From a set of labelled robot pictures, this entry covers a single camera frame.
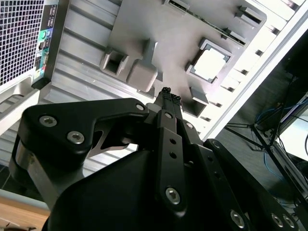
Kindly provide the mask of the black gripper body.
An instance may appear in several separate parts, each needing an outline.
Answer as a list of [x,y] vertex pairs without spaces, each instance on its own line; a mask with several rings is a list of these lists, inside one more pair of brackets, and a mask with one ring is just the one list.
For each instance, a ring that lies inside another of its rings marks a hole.
[[138,151],[65,190],[46,231],[244,231],[245,216],[210,150],[163,161]]

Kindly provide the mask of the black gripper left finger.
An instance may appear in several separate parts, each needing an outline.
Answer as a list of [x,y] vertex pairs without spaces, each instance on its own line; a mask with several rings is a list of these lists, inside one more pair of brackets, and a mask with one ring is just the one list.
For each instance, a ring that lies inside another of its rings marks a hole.
[[52,211],[70,186],[132,153],[161,162],[175,152],[184,163],[173,96],[163,88],[148,105],[127,98],[26,109],[12,154],[16,175],[32,180]]

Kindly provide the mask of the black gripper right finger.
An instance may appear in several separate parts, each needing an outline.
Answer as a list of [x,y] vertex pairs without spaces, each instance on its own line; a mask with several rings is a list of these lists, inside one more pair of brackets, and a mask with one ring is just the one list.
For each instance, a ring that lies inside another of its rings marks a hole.
[[182,118],[173,96],[177,131],[183,139],[188,186],[188,231],[297,231],[293,216],[217,140],[201,141]]

